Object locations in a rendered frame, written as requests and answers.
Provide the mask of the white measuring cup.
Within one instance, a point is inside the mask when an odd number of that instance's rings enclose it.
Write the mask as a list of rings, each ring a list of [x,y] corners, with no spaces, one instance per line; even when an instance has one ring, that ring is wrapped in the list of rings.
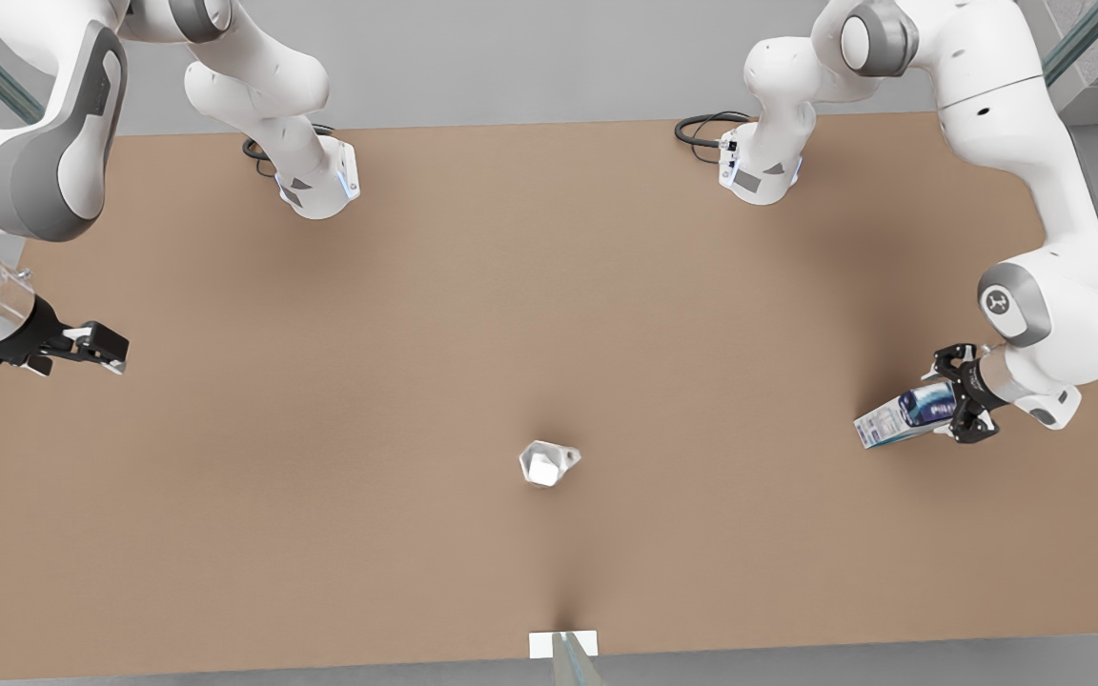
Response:
[[[581,459],[578,448],[533,440],[523,449],[519,465],[524,481],[538,488],[552,488]]]

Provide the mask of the white blue milk carton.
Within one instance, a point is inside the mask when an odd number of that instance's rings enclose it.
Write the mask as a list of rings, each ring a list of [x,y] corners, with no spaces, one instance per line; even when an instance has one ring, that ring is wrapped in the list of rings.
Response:
[[[948,381],[901,393],[854,421],[860,442],[866,449],[898,442],[916,435],[946,428],[957,409],[957,400]]]

